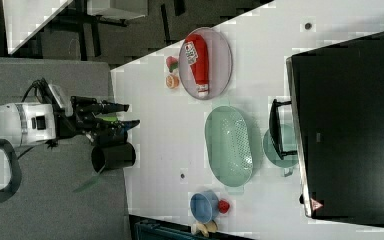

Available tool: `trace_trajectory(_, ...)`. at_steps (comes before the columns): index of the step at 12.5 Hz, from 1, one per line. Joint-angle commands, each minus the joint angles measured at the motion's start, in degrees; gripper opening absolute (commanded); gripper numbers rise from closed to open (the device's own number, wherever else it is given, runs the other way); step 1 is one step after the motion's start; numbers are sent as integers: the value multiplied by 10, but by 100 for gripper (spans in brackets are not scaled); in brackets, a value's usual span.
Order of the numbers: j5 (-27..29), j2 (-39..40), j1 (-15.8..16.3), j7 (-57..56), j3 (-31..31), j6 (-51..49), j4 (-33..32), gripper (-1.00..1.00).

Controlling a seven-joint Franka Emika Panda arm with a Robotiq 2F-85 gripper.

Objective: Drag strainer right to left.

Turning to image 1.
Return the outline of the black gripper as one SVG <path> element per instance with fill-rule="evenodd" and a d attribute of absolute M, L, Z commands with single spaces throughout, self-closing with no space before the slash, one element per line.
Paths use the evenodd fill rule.
<path fill-rule="evenodd" d="M 47 102 L 52 105 L 55 116 L 56 138 L 48 140 L 49 147 L 57 147 L 58 142 L 77 135 L 85 135 L 95 144 L 100 135 L 123 136 L 140 124 L 139 120 L 105 121 L 99 114 L 127 112 L 128 104 L 99 102 L 96 98 L 67 97 L 60 86 L 47 86 Z"/>

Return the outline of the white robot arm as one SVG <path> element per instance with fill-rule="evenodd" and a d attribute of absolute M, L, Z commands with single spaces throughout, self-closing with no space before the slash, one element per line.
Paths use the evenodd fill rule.
<path fill-rule="evenodd" d="M 21 186 L 19 160 L 42 144 L 49 148 L 61 140 L 83 135 L 93 147 L 91 158 L 97 175 L 105 170 L 131 166 L 135 149 L 128 142 L 128 131 L 138 120 L 110 120 L 109 113 L 126 112 L 127 104 L 93 97 L 66 97 L 61 88 L 45 80 L 29 88 L 36 100 L 0 105 L 0 204 L 13 197 Z"/>

